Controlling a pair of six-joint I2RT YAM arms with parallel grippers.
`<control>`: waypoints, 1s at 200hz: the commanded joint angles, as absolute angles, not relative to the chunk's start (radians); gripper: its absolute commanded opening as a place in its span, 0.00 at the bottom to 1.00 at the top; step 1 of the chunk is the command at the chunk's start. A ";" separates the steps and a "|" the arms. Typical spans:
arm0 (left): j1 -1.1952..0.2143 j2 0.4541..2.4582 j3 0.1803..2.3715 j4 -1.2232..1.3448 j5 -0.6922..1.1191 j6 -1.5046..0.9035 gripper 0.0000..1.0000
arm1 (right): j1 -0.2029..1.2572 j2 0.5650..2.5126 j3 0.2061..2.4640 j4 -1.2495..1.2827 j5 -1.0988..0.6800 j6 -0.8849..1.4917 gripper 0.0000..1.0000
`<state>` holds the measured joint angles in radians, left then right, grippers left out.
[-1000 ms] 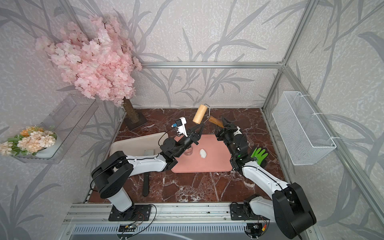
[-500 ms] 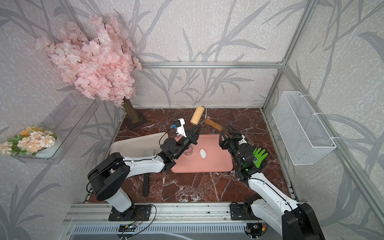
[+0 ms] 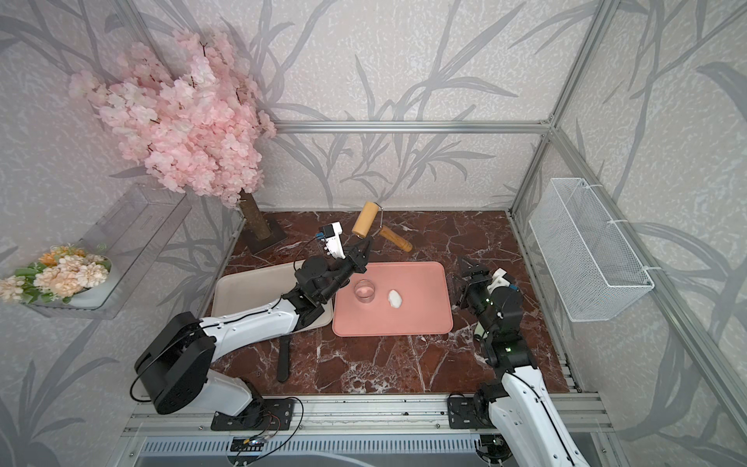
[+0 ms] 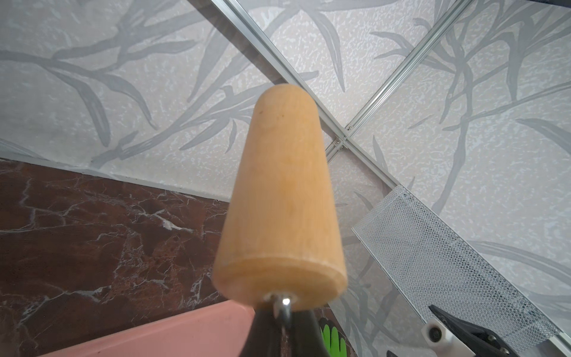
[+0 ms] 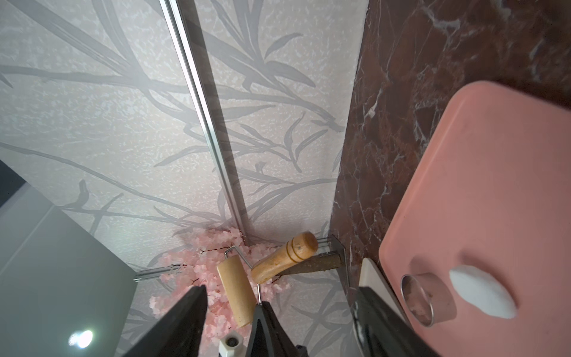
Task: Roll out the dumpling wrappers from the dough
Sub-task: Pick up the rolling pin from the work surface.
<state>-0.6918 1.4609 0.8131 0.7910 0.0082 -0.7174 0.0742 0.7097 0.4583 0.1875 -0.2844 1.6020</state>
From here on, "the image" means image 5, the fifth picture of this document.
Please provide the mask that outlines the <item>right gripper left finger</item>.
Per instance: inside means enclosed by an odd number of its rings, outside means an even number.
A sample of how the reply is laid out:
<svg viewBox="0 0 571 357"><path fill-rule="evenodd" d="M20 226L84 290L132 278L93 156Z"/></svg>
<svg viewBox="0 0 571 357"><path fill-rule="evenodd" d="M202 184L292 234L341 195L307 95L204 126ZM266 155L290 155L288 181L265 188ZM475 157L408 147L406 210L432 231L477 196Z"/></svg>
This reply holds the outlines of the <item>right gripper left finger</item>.
<svg viewBox="0 0 571 357"><path fill-rule="evenodd" d="M191 288L125 356L198 356L207 311L206 287Z"/></svg>

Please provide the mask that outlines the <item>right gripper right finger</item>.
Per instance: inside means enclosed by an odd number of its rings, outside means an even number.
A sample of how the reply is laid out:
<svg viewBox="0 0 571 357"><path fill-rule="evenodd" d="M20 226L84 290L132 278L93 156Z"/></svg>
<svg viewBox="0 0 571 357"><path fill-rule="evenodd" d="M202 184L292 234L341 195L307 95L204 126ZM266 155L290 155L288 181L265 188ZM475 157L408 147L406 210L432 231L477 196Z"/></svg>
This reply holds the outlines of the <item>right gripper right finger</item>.
<svg viewBox="0 0 571 357"><path fill-rule="evenodd" d="M438 356L370 287L358 288L352 316L363 356Z"/></svg>

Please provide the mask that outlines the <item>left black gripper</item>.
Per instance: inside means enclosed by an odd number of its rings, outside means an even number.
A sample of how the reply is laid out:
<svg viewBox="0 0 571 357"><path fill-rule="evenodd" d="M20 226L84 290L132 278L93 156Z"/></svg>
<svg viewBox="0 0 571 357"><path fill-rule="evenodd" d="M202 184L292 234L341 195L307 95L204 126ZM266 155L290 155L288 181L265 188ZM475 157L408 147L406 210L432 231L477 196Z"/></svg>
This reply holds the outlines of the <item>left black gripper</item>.
<svg viewBox="0 0 571 357"><path fill-rule="evenodd" d="M246 357L307 357L307 348L295 345L267 301L257 304Z"/></svg>

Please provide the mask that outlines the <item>wooden dough roller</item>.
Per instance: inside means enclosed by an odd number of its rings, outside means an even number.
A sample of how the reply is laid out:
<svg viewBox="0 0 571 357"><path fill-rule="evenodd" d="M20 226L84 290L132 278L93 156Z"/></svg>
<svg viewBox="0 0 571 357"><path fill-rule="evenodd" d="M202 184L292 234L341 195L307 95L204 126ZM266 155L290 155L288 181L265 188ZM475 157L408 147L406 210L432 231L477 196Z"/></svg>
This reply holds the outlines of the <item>wooden dough roller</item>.
<svg viewBox="0 0 571 357"><path fill-rule="evenodd" d="M264 284L285 270L313 257L318 250L318 239L310 232L303 232L290 239L269 256L250 267L247 273L246 261L236 246L234 256L218 264L217 272L222 282L236 326L241 328L254 320L254 310L261 301L261 294L255 294L251 284Z"/></svg>

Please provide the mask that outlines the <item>white dough piece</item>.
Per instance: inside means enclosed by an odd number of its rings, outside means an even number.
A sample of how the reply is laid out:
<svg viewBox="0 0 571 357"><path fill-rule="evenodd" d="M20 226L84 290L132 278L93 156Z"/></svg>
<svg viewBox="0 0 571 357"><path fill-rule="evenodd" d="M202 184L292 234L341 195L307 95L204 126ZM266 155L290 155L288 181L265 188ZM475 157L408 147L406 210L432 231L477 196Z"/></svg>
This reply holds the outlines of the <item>white dough piece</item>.
<svg viewBox="0 0 571 357"><path fill-rule="evenodd" d="M457 266L449 271L457 294L486 315L513 319L517 306L513 297L493 275L474 266Z"/></svg>

